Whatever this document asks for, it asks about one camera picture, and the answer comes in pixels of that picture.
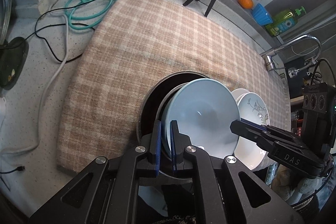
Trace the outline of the gloved right hand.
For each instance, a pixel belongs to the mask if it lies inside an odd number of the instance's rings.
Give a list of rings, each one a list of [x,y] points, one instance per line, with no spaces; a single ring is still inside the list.
[[[328,183],[330,175],[331,173],[327,177],[306,178],[280,165],[270,188],[293,209],[299,210],[312,202]]]

